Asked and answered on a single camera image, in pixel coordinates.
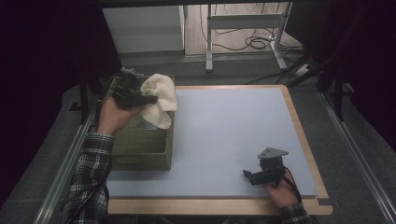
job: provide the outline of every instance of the metal rail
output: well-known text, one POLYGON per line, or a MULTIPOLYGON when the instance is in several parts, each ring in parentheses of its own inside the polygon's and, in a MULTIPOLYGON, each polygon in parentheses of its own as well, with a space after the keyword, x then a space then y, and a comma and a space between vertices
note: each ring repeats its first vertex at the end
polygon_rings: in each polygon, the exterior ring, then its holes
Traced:
POLYGON ((89 130, 92 120, 95 117, 94 106, 97 102, 97 98, 93 97, 90 105, 90 113, 83 124, 78 128, 75 138, 73 139, 67 154, 64 157, 58 173, 56 174, 54 180, 52 181, 49 191, 38 210, 37 216, 35 217, 34 224, 46 224, 50 222, 53 210, 59 201, 61 193, 64 189, 64 185, 67 177, 70 175, 73 165, 77 159, 82 143, 84 142, 85 133, 89 130))
POLYGON ((375 174, 373 173, 366 159, 364 159, 364 156, 361 154, 361 150, 359 149, 358 145, 350 134, 345 123, 335 115, 335 112, 332 109, 332 100, 330 99, 330 96, 323 92, 320 92, 319 96, 326 105, 330 117, 332 118, 332 122, 334 123, 337 131, 341 134, 344 142, 346 143, 346 147, 350 155, 352 156, 353 161, 356 163, 359 171, 361 172, 361 175, 363 176, 367 187, 372 192, 385 219, 389 224, 395 224, 396 210, 392 203, 392 200, 388 196, 382 184, 375 177, 375 174))

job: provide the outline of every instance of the plaid shirt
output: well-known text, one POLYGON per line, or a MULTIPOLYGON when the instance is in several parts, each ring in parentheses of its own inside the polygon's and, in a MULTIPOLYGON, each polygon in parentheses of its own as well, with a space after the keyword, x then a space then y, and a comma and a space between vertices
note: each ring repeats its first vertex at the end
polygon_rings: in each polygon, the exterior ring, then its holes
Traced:
POLYGON ((283 224, 310 224, 313 223, 311 217, 305 212, 302 203, 287 206, 280 209, 280 217, 283 224))
MULTIPOLYGON (((108 222, 108 190, 106 179, 111 170, 111 150, 114 137, 100 133, 89 133, 78 159, 78 166, 64 202, 63 223, 70 217, 71 223, 108 222), (81 204, 85 205, 77 213, 81 204)), ((280 209, 280 217, 284 224, 309 224, 311 217, 305 212, 303 204, 298 203, 280 209)), ((223 224, 267 223, 265 217, 232 217, 223 224)))

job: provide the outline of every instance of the towel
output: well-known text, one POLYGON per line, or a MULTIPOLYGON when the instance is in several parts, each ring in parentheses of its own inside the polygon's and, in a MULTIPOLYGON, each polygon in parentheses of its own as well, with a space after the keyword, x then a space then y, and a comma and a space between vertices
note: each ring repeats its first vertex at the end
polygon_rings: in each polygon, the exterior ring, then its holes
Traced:
POLYGON ((172 78, 155 74, 143 82, 140 90, 143 95, 155 95, 158 101, 155 105, 147 105, 141 113, 143 119, 158 128, 168 129, 172 120, 166 111, 177 110, 175 83, 172 78))

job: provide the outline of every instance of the wooden frame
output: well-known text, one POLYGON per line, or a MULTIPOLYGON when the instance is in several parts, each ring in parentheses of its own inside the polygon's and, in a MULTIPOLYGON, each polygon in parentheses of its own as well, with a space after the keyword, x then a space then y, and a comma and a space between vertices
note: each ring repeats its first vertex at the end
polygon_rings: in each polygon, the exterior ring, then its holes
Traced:
MULTIPOLYGON (((324 187, 311 148, 306 140, 303 127, 298 118, 288 89, 283 85, 245 85, 245 86, 178 86, 178 90, 187 89, 251 89, 280 88, 288 106, 291 119, 299 136, 309 168, 318 187, 318 196, 303 199, 304 208, 310 215, 329 215, 332 206, 322 204, 328 202, 329 195, 324 187)), ((268 198, 262 199, 111 199, 108 213, 110 215, 277 215, 278 209, 268 198)))

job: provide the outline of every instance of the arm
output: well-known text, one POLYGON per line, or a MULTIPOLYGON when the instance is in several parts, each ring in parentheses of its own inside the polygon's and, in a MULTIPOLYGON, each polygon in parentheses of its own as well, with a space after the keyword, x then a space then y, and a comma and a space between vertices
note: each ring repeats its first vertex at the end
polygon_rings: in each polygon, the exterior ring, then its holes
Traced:
POLYGON ((64 202, 63 223, 106 223, 113 135, 144 107, 121 110, 114 99, 107 98, 101 108, 97 133, 89 133, 78 158, 78 164, 64 202))
MULTIPOLYGON (((293 178, 289 170, 285 173, 285 177, 292 183, 293 178)), ((283 224, 311 224, 312 219, 306 213, 302 203, 299 203, 291 186, 284 180, 281 180, 277 187, 272 184, 265 184, 263 187, 268 191, 270 198, 279 208, 280 218, 283 224)))

